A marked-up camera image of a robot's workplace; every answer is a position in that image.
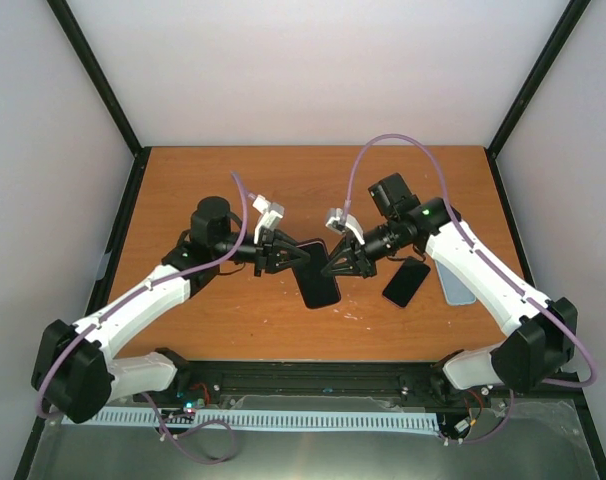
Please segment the pink phone black screen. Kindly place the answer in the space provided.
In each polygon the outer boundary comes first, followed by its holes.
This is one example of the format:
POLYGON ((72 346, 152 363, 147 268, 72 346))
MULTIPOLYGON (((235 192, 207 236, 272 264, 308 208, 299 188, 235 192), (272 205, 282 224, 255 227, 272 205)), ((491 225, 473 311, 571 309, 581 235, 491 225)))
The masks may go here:
POLYGON ((406 308, 431 272, 431 267, 414 257, 406 258, 382 296, 399 308, 406 308))

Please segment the light blue phone case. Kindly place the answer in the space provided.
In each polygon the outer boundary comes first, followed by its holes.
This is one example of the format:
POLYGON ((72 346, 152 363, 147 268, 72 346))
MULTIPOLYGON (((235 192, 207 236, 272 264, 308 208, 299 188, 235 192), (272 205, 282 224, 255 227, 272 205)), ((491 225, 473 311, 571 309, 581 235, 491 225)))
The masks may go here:
POLYGON ((446 303, 452 307, 472 305, 475 295, 443 264, 434 261, 446 303))

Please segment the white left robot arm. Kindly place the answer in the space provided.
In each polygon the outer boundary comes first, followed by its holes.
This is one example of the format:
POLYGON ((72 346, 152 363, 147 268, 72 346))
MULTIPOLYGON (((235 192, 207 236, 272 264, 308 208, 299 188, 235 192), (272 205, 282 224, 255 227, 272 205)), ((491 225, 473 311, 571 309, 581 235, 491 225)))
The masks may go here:
POLYGON ((138 285, 112 303, 71 324, 56 320, 40 341, 31 385, 37 403, 49 403, 75 423, 94 417, 106 404, 157 391, 169 402, 184 400, 191 378, 182 358, 167 349, 119 358, 122 348, 169 310, 200 293, 226 261, 251 263, 255 273, 276 274, 309 264, 311 256, 278 230, 284 209, 258 196, 243 204, 259 221, 232 212, 219 196, 201 200, 176 246, 138 285))

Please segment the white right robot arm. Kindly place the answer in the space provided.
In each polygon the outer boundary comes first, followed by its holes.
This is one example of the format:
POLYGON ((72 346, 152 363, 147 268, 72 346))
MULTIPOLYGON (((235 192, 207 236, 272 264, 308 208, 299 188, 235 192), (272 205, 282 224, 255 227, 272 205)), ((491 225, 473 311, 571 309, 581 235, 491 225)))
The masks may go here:
POLYGON ((326 276, 373 277, 377 261, 412 247, 445 267, 487 309, 505 339, 447 357, 442 374, 466 390, 503 384, 525 394, 549 380, 574 355, 577 308, 565 297, 551 300, 500 261, 444 199, 420 202, 402 176, 369 188, 383 224, 364 231, 345 208, 329 210, 325 224, 342 239, 322 272, 326 276))

